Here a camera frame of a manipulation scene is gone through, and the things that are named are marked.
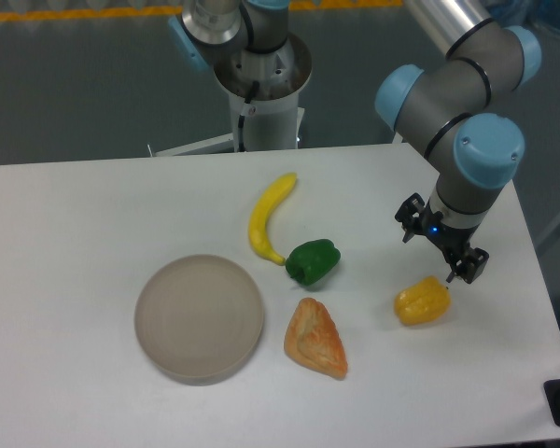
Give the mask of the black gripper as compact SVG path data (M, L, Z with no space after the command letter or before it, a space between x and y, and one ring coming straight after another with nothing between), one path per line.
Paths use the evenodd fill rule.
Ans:
M441 210L434 209L418 193L412 194L399 207L395 220L404 231L403 243L408 243L415 235L424 235L444 255L451 268L446 282L455 278L472 284L482 273L489 260L489 254L479 247L469 247L472 228L459 229L446 224Z

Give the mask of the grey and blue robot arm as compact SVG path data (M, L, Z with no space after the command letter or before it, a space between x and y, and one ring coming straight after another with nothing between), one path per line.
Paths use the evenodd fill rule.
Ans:
M227 93L234 149L291 149L298 143L298 98L312 73L308 48L288 30L286 1L187 1L168 27L194 66L212 69ZM487 112L539 70L541 48L520 26L501 27L477 1L409 1L445 58L437 71L394 70L375 95L384 123L439 174L428 199L396 213L406 238L426 237L451 276L467 283L488 254L470 239L524 156L509 119Z

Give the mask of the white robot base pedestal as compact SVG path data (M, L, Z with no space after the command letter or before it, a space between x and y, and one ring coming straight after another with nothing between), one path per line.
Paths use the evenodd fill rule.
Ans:
M296 148L304 109L301 91L312 74L311 53L290 33L284 45L259 54L246 49L217 64L214 74L227 94L231 132L156 152L156 157Z

